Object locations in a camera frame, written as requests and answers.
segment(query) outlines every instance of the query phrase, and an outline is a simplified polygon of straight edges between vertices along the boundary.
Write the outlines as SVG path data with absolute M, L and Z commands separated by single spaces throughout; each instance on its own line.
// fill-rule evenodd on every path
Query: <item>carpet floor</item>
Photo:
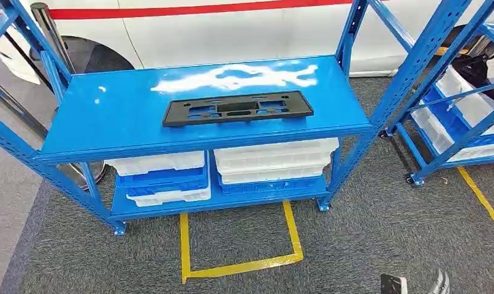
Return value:
M 351 83 L 370 112 L 389 78 Z M 344 149 L 352 141 L 345 139 Z M 375 294 L 381 273 L 404 276 L 410 293 L 426 293 L 441 268 L 453 293 L 493 294 L 494 222 L 456 169 L 437 171 L 412 188 L 404 175 L 416 168 L 400 139 L 377 139 L 329 212 L 311 200 L 292 202 L 301 262 L 185 285 L 178 216 L 134 220 L 126 236 L 114 237 L 43 183 L 40 208 L 26 227 L 33 234 L 22 241 L 24 266 L 19 277 L 6 277 L 1 293 L 13 284 L 12 293 Z M 468 170 L 494 206 L 494 165 Z M 99 187 L 110 201 L 113 171 Z M 192 213 L 189 234 L 192 270 L 292 252 L 281 204 Z

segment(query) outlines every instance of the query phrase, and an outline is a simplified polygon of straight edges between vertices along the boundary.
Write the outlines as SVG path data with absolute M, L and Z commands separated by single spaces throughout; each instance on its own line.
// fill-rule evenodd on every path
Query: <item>car body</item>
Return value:
M 21 1 L 29 7 L 32 0 Z M 136 69 L 334 54 L 351 5 L 350 0 L 43 2 L 62 36 L 101 44 Z M 439 3 L 385 1 L 413 38 L 420 35 Z M 481 4 L 473 0 L 458 25 L 469 22 Z M 352 51 L 351 75 L 393 75 L 406 52 L 368 10 Z M 36 81 L 28 78 L 32 69 L 19 62 L 7 44 L 0 45 L 0 55 L 16 75 Z

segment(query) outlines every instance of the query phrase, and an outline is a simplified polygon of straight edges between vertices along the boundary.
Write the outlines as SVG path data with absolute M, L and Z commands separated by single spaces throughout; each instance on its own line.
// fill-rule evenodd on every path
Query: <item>white plastic tray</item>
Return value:
M 454 144 L 451 136 L 429 108 L 424 107 L 418 109 L 412 112 L 411 116 L 419 127 L 427 134 L 439 154 L 443 153 L 448 147 Z M 463 148 L 460 152 L 451 157 L 448 162 L 487 156 L 494 156 L 494 144 Z
M 204 152 L 161 154 L 105 160 L 117 170 L 120 176 L 142 175 L 154 170 L 186 170 L 204 165 Z
M 270 173 L 273 169 L 311 165 L 324 167 L 330 163 L 330 153 L 338 147 L 337 138 L 326 138 L 216 149 L 216 167 L 222 176 L 259 171 Z
M 208 179 L 208 185 L 205 189 L 199 190 L 189 190 L 189 191 L 166 191 L 166 192 L 158 192 L 153 195 L 143 195 L 143 196 L 128 196 L 126 194 L 126 198 L 135 201 L 135 204 L 139 207 L 143 206 L 154 206 L 154 205 L 162 205 L 165 202 L 173 202 L 173 201 L 200 201 L 200 200 L 209 200 L 211 199 L 211 181 Z
M 314 165 L 298 165 L 286 168 L 274 168 L 257 171 L 240 171 L 238 173 L 227 173 L 222 176 L 224 184 L 241 184 L 250 182 L 275 181 L 279 179 L 306 178 L 309 176 L 320 176 L 323 168 L 328 164 L 316 163 Z
M 452 66 L 447 68 L 446 73 L 436 85 L 447 97 L 474 89 Z M 471 127 L 494 110 L 494 100 L 481 93 L 467 95 L 455 105 Z M 494 134 L 494 126 L 485 131 L 485 134 Z
M 455 143 L 442 123 L 429 108 L 424 107 L 415 110 L 411 113 L 411 117 L 413 117 L 419 127 L 426 133 L 439 154 Z

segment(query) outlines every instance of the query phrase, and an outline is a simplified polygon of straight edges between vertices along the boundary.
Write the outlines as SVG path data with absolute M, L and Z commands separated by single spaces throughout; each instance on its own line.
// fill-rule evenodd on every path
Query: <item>black plastic part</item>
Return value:
M 379 137 L 381 138 L 389 138 L 390 136 L 388 136 L 388 132 L 386 132 L 386 130 L 382 130 L 379 132 Z
M 164 127 L 194 124 L 295 118 L 313 115 L 300 91 L 174 100 L 167 107 Z
M 402 288 L 402 281 L 399 277 L 381 274 L 381 294 L 405 294 L 402 293 Z
M 487 60 L 487 55 L 475 57 L 463 55 L 455 59 L 451 65 L 467 82 L 475 88 L 481 88 L 491 84 L 487 78 Z M 484 91 L 483 93 L 494 100 L 494 89 Z

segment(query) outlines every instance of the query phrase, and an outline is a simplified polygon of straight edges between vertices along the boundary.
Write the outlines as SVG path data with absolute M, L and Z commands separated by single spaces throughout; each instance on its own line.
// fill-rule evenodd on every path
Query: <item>yellow floor tape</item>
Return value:
M 478 188 L 476 183 L 471 179 L 471 176 L 469 173 L 465 170 L 463 167 L 458 167 L 458 171 L 462 175 L 463 179 L 467 182 L 467 185 L 473 190 L 473 192 L 476 194 L 476 197 L 478 197 L 478 200 L 482 203 L 482 205 L 485 207 L 487 212 L 489 213 L 491 219 L 494 221 L 494 208 L 492 208 L 491 204 L 487 199 L 485 199 L 485 196 L 483 195 L 482 191 Z
M 295 225 L 294 214 L 292 213 L 291 204 L 288 201 L 283 202 L 283 211 L 289 227 L 291 236 L 293 254 L 278 256 L 254 262 L 239 263 L 237 265 L 219 266 L 217 268 L 201 269 L 191 271 L 191 262 L 189 258 L 189 223 L 188 214 L 180 214 L 180 252 L 182 264 L 182 284 L 185 284 L 190 277 L 221 277 L 230 274 L 245 273 L 247 271 L 257 271 L 265 268 L 274 268 L 276 266 L 289 265 L 291 263 L 303 260 L 303 250 L 299 241 L 299 235 Z

